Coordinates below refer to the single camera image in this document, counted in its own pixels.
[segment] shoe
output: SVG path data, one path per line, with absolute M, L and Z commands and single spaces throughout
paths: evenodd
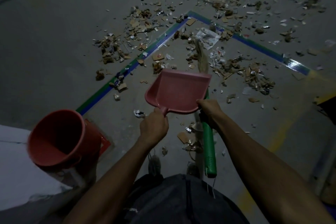
M 157 155 L 153 155 L 149 159 L 148 173 L 153 176 L 157 176 L 161 174 L 161 162 Z
M 188 165 L 188 168 L 187 168 L 187 175 L 195 176 L 195 177 L 198 178 L 198 179 L 201 178 L 200 170 L 198 169 L 198 167 L 196 166 L 195 163 L 190 163 L 190 164 Z

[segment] gray floor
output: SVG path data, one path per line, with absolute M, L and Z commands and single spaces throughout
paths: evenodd
M 213 18 L 215 11 L 211 6 L 194 7 L 197 0 L 160 0 L 163 4 L 174 2 L 177 5 L 174 16 L 194 9 L 208 18 Z M 278 53 L 290 54 L 302 64 L 316 69 L 322 65 L 324 70 L 311 73 L 307 78 L 297 81 L 292 76 L 292 70 L 278 65 L 275 60 L 251 49 L 250 47 L 231 39 L 223 45 L 226 58 L 234 58 L 239 53 L 249 54 L 256 61 L 266 61 L 264 67 L 267 76 L 276 82 L 273 94 L 279 99 L 272 99 L 260 93 L 255 93 L 261 102 L 250 103 L 247 96 L 242 95 L 246 86 L 242 77 L 233 75 L 227 80 L 227 87 L 221 85 L 220 78 L 213 74 L 210 88 L 217 91 L 210 94 L 216 98 L 222 109 L 231 116 L 245 131 L 251 132 L 251 137 L 268 147 L 296 169 L 306 180 L 312 174 L 321 153 L 334 133 L 333 124 L 316 111 L 312 104 L 314 97 L 321 96 L 335 88 L 336 60 L 329 54 L 311 56 L 306 54 L 299 57 L 297 50 L 307 48 L 322 48 L 326 39 L 336 39 L 334 27 L 335 6 L 332 0 L 323 0 L 327 10 L 323 14 L 313 13 L 306 16 L 306 25 L 290 21 L 290 17 L 300 18 L 300 14 L 307 12 L 299 4 L 288 0 L 268 1 L 272 11 L 280 10 L 277 17 L 262 15 L 251 16 L 243 23 L 249 26 L 250 21 L 263 22 L 268 19 L 271 29 L 264 35 L 253 35 L 252 31 L 243 30 L 250 38 Z M 62 109 L 76 109 L 112 76 L 108 75 L 101 82 L 95 81 L 95 71 L 101 67 L 118 72 L 126 65 L 114 63 L 103 65 L 98 62 L 101 54 L 98 48 L 92 46 L 92 39 L 102 38 L 107 29 L 114 34 L 123 33 L 125 20 L 131 6 L 141 5 L 140 0 L 0 0 L 0 86 L 2 98 L 0 103 L 0 123 L 19 128 L 32 127 L 47 113 Z M 248 8 L 239 8 L 240 14 L 245 14 Z M 279 21 L 287 19 L 287 27 L 279 25 Z M 268 41 L 281 40 L 279 35 L 284 29 L 298 25 L 294 36 L 299 37 L 300 43 L 269 44 Z M 188 31 L 196 31 L 202 27 L 196 22 Z M 153 39 L 163 33 L 160 28 L 153 33 Z M 187 69 L 186 50 L 180 39 L 170 42 L 170 47 L 160 49 L 162 53 L 169 53 L 175 60 L 178 69 Z M 149 84 L 140 84 L 141 79 L 152 82 L 151 58 L 145 61 L 148 67 L 138 67 L 133 76 L 128 76 L 125 82 L 128 90 L 121 94 L 121 101 L 113 99 L 113 93 L 107 94 L 97 103 L 87 115 L 113 139 L 115 149 L 104 159 L 105 165 L 98 169 L 98 175 L 103 175 L 135 142 L 139 135 L 141 120 L 133 115 L 133 109 L 140 109 L 146 113 L 152 110 L 144 100 L 144 93 Z M 238 98 L 232 104 L 226 104 L 226 96 L 236 93 Z M 187 152 L 182 150 L 182 144 L 176 135 L 183 131 L 181 122 L 188 124 L 195 120 L 194 115 L 168 114 L 170 130 L 167 137 L 156 147 L 161 156 L 162 174 L 164 177 L 183 173 L 188 161 Z M 267 223 L 263 215 L 253 202 L 242 184 L 230 158 L 222 156 L 225 145 L 215 135 L 218 176 L 215 188 L 235 201 L 243 210 L 251 223 Z M 168 154 L 161 155 L 161 147 L 166 146 Z M 146 173 L 145 161 L 139 177 Z

